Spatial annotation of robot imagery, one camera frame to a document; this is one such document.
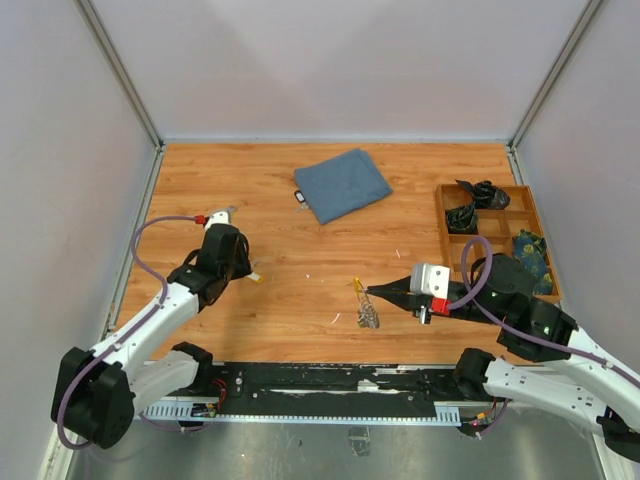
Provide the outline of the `yellow tagged key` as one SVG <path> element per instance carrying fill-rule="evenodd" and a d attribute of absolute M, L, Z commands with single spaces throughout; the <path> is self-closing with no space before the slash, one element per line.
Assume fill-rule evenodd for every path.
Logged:
<path fill-rule="evenodd" d="M 364 286 L 364 284 L 361 282 L 361 280 L 358 277 L 353 278 L 353 288 L 357 295 L 367 294 L 367 288 Z"/>

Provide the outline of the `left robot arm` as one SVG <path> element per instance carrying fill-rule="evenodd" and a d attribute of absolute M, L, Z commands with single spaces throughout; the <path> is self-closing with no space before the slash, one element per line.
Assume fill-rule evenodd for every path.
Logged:
<path fill-rule="evenodd" d="M 150 302 L 109 337 L 87 350 L 74 347 L 61 359 L 51 419 L 65 447 L 108 449 L 162 397 L 179 390 L 200 396 L 212 388 L 213 356 L 196 345 L 182 342 L 162 359 L 149 359 L 232 281 L 253 273 L 249 242 L 228 211 L 190 220 L 203 227 L 202 244 L 168 276 L 155 276 L 161 289 Z"/>

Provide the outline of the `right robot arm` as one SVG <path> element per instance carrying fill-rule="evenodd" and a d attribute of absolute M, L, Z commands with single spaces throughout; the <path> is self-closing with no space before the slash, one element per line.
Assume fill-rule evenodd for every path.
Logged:
<path fill-rule="evenodd" d="M 576 320 L 534 293 L 535 276 L 504 254 L 473 262 L 465 279 L 421 263 L 396 281 L 364 293 L 412 313 L 423 324 L 435 315 L 499 327 L 497 341 L 520 359 L 565 376 L 560 382 L 527 373 L 493 354 L 466 348 L 453 387 L 466 400 L 505 399 L 562 416 L 639 459 L 639 375 L 601 348 Z"/>

